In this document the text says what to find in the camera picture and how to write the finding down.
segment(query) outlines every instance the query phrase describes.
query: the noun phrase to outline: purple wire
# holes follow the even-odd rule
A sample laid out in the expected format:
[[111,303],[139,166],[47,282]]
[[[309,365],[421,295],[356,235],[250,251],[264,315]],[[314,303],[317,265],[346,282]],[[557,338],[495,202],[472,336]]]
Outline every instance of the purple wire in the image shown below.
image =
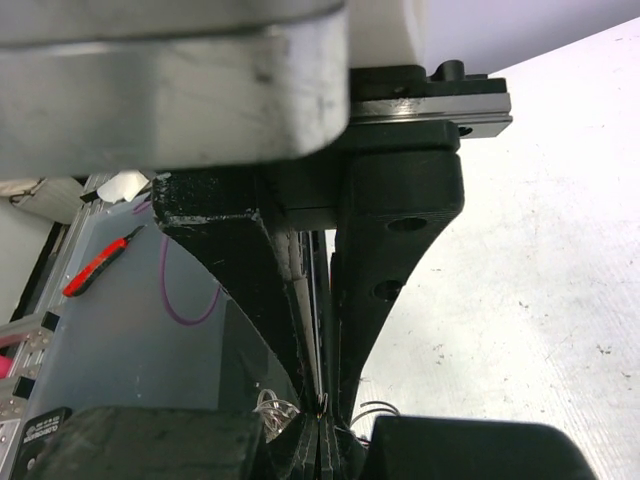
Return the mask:
[[[133,207],[132,213],[134,215],[139,215],[140,213],[146,211],[151,206],[151,200],[143,200],[138,205]],[[162,235],[162,241],[160,243],[160,267],[158,276],[160,278],[160,299],[162,300],[162,305],[164,306],[167,314],[177,323],[183,325],[185,327],[193,327],[195,325],[199,325],[204,322],[211,312],[216,308],[218,304],[218,298],[220,297],[220,284],[218,284],[218,289],[216,293],[213,295],[211,302],[205,309],[205,311],[198,318],[191,320],[189,318],[185,318],[178,314],[173,307],[171,306],[171,302],[169,301],[169,296],[167,295],[167,282],[165,280],[165,273],[167,270],[167,251],[169,250],[169,237],[166,235]]]
[[151,206],[151,200],[143,200],[138,205],[133,207],[132,212],[133,212],[134,215],[138,215],[139,213],[144,212],[150,206]]

